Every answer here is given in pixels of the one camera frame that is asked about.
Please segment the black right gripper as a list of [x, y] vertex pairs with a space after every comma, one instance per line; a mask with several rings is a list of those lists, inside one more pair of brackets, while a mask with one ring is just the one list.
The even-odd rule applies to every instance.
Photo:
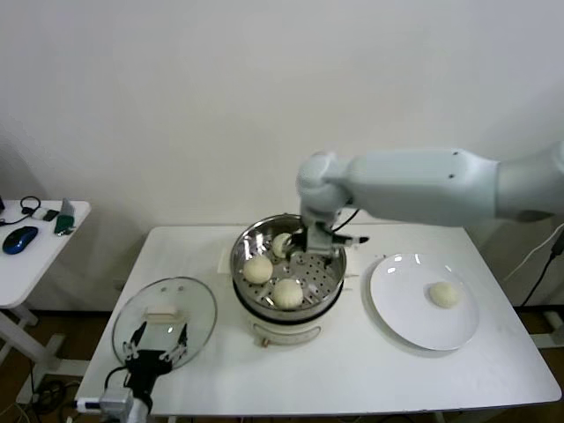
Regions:
[[[293, 252], [300, 251], [306, 252], [308, 245], [308, 230], [307, 229], [300, 229], [295, 233], [289, 235], [283, 242], [283, 254], [284, 258], [287, 261], [291, 260]], [[333, 254], [323, 256], [323, 267], [328, 268], [331, 267], [335, 256]]]

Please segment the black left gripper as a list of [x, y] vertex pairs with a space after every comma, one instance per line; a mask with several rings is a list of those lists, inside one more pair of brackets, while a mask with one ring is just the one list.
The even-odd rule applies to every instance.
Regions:
[[138, 345], [145, 333], [147, 321], [133, 331], [129, 341], [122, 342], [125, 357], [125, 367], [129, 377], [126, 388], [134, 392], [152, 392], [157, 379], [172, 372], [171, 362], [178, 362], [187, 352], [188, 325], [184, 324], [180, 331], [176, 345], [164, 352], [162, 350], [140, 350]]

